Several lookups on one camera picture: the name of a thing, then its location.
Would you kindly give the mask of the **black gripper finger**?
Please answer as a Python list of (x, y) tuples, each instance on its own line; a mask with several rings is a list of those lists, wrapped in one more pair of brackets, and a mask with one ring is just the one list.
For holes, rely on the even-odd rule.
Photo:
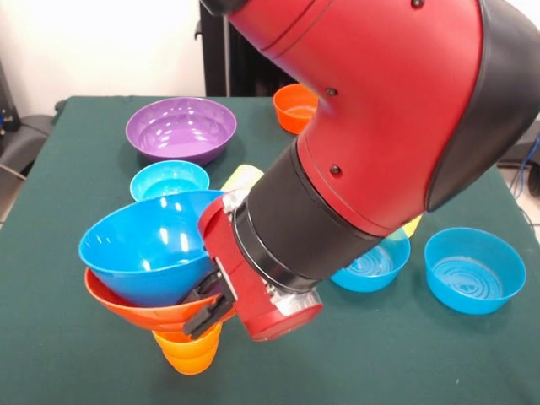
[(193, 340), (200, 338), (212, 326), (228, 321), (236, 314), (235, 297), (232, 294), (220, 293), (210, 298), (211, 302), (204, 304), (183, 326), (183, 333)]
[(181, 305), (204, 300), (221, 292), (220, 276), (217, 272), (209, 273), (182, 300)]

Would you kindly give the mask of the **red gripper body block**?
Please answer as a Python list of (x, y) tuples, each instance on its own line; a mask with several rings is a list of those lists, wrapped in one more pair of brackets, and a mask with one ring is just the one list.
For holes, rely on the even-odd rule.
[(272, 278), (298, 279), (264, 246), (252, 224), (246, 189), (212, 202), (199, 221), (207, 252), (220, 276), (222, 293), (235, 297), (236, 314), (255, 341), (273, 340), (311, 322), (323, 304), (316, 289), (297, 291)]

